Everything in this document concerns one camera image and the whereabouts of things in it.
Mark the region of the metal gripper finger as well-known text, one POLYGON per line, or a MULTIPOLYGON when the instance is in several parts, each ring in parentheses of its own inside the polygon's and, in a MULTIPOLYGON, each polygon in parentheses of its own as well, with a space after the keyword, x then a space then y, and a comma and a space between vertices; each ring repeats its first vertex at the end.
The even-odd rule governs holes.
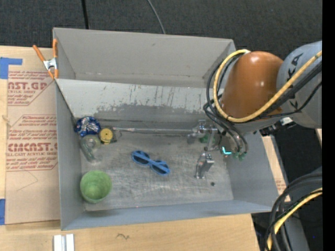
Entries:
POLYGON ((209 171, 215 161, 210 153, 203 152, 199 156, 199 159, 196 163, 195 178, 204 179, 205 174, 209 171))
POLYGON ((217 131, 213 124, 206 124, 206 120, 199 120, 198 125, 192 128, 191 134, 187 135, 187 143, 193 144, 199 141, 203 144, 212 144, 217 131))

